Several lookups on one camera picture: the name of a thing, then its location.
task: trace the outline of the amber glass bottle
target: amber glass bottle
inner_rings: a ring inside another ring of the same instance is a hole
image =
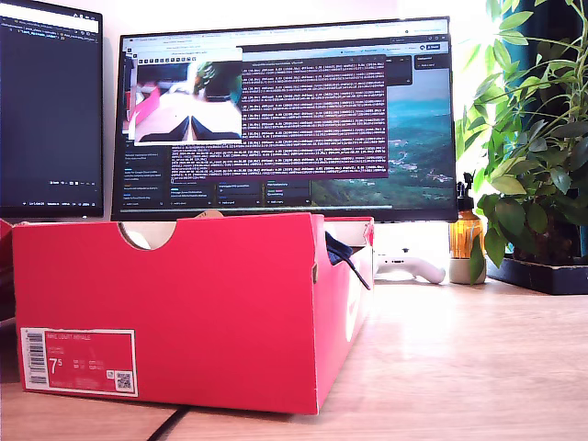
[[[474,238],[480,236],[484,249],[484,230],[481,219],[471,209],[459,211],[458,221],[449,225],[449,250],[452,259],[469,259]]]
[[[473,212],[474,199],[468,194],[472,176],[465,173],[464,180],[466,184],[458,183],[458,221],[449,225],[449,281],[454,283],[469,283],[469,258],[476,236],[480,236],[481,249],[484,250],[484,227],[481,219]],[[484,278],[485,271],[477,283],[481,283]]]

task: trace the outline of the size number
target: size number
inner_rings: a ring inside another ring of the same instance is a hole
[[[55,373],[56,366],[63,366],[63,362],[60,358],[50,358],[49,362],[51,363],[51,374]]]

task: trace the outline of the red shoe box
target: red shoe box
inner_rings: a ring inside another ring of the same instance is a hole
[[[183,219],[154,250],[116,222],[16,226],[23,388],[318,413],[372,295],[331,265],[325,227],[372,286],[370,218]]]
[[[0,326],[15,316],[12,225],[0,219]]]

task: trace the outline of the monitor bezel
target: monitor bezel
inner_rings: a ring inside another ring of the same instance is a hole
[[[447,42],[449,44],[449,55],[451,55],[451,31],[449,28],[450,19],[449,16],[436,16],[436,17],[411,17],[411,18],[389,18],[389,19],[373,19],[373,20],[358,20],[358,21],[338,21],[338,22],[322,22],[322,23],[311,23],[311,24],[297,24],[297,25],[280,25],[280,26],[264,26],[264,27],[251,27],[251,28],[218,28],[218,29],[201,29],[201,30],[187,30],[187,31],[172,31],[172,32],[149,32],[140,34],[124,34],[120,35],[119,42],[119,63],[118,63],[118,85],[117,85],[117,107],[115,111],[116,118],[116,132],[115,132],[115,145],[114,145],[114,173],[113,173],[113,187],[112,187],[112,205],[110,219],[112,221],[175,221],[182,218],[192,218],[197,216],[199,213],[206,211],[207,209],[192,209],[192,210],[161,210],[161,211],[122,211],[120,206],[120,200],[116,199],[117,182],[122,182],[122,164],[124,162],[124,146],[125,141],[122,136],[122,118],[119,118],[119,110],[122,109],[122,88],[123,78],[121,77],[121,69],[123,66],[124,58],[121,56],[123,53],[123,43],[125,39],[136,39],[143,37],[163,37],[163,36],[174,36],[174,35],[198,35],[198,34],[210,34],[210,33],[225,33],[235,31],[257,31],[257,30],[272,30],[272,29],[295,29],[295,28],[319,28],[325,26],[344,26],[344,25],[364,25],[364,24],[377,24],[377,23],[403,23],[413,21],[432,21],[432,20],[446,20],[448,26]],[[451,120],[454,121],[454,109],[453,109],[453,60],[449,57],[449,101],[450,101],[450,116]],[[455,135],[455,124],[451,124],[451,143],[452,149],[452,160],[455,168],[456,163],[456,135]],[[457,183],[457,171],[454,170],[454,180]],[[299,207],[296,209],[231,209],[224,210],[223,208],[218,209],[225,216],[242,216],[242,215],[257,215],[257,214],[278,214],[278,213],[289,213],[289,212],[310,212],[313,214],[322,214],[325,217],[372,217],[378,222],[395,222],[395,221],[447,221],[455,222],[458,220],[458,195],[456,186],[453,187],[453,200],[454,206],[447,209],[361,209],[361,208],[350,208],[350,209],[310,209],[309,207]]]
[[[78,7],[59,6],[51,3],[38,2],[36,0],[10,0],[10,5],[29,7],[47,12],[55,13],[87,13],[96,17],[98,22],[98,61],[100,69],[98,72],[98,82],[100,84],[100,206],[96,207],[3,207],[0,205],[0,217],[2,219],[34,219],[34,220],[53,220],[57,218],[102,218],[105,214],[104,200],[104,20],[99,12],[89,11]]]

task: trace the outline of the second monitor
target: second monitor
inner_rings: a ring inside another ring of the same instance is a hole
[[[448,19],[121,37],[113,220],[457,218]]]

